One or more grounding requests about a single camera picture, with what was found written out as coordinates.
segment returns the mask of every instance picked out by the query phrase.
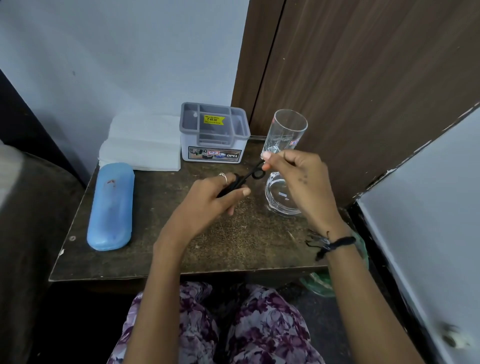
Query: white wall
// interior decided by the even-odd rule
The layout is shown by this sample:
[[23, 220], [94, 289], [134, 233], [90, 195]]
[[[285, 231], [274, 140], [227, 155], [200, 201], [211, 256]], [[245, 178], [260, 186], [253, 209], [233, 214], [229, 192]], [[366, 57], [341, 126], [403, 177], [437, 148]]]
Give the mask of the white wall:
[[[448, 363], [480, 358], [480, 109], [360, 199], [397, 281]], [[445, 322], [473, 339], [446, 346]]]
[[112, 118], [230, 105], [248, 0], [1, 0], [0, 69], [84, 179]]

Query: black scissors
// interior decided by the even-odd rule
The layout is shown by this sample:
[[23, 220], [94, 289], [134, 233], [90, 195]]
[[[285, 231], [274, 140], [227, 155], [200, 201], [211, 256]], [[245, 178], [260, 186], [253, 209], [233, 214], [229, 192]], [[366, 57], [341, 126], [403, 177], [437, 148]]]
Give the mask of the black scissors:
[[223, 190], [221, 190], [220, 193], [217, 195], [217, 198], [225, 196], [227, 193], [229, 193], [233, 190], [239, 189], [240, 187], [242, 187], [242, 185], [245, 183], [247, 178], [249, 178], [250, 176], [252, 176], [252, 178], [254, 180], [260, 180], [263, 177], [265, 177], [265, 171], [261, 167], [261, 165], [263, 165], [263, 163], [264, 163], [263, 160], [258, 162], [257, 165], [255, 167], [253, 167], [252, 170], [248, 174], [246, 174], [245, 176], [240, 176], [240, 175], [235, 173], [235, 176], [237, 176], [235, 181], [233, 181], [231, 184], [229, 184], [227, 187], [225, 187]]

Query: hand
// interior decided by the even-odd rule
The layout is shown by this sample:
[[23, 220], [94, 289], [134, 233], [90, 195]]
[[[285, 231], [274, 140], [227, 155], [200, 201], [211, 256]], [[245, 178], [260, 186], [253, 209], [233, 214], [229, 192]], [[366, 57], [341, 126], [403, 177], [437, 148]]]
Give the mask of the hand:
[[274, 167], [285, 177], [293, 200], [320, 234], [330, 241], [350, 235], [336, 207], [327, 165], [318, 154], [286, 149], [276, 154], [266, 151], [262, 158], [263, 170]]
[[223, 176], [196, 180], [182, 203], [175, 209], [162, 229], [160, 238], [180, 243], [182, 251], [190, 240], [205, 230], [217, 217], [225, 211], [233, 215], [233, 210], [250, 188], [243, 185], [223, 197], [217, 198], [223, 188], [235, 181], [233, 173], [227, 173], [227, 181]]

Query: yellow price label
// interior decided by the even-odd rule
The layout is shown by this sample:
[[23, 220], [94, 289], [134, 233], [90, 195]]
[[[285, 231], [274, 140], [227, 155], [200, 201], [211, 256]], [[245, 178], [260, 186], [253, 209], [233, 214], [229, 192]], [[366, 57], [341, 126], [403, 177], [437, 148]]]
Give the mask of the yellow price label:
[[204, 124], [223, 125], [225, 116], [204, 115]]

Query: napkin stack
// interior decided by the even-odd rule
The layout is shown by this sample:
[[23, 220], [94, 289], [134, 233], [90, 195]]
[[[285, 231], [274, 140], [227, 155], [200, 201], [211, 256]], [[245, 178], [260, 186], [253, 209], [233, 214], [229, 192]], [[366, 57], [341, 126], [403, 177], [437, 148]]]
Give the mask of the napkin stack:
[[113, 118], [98, 154], [100, 167], [124, 162], [134, 170], [180, 169], [180, 117], [123, 114]]

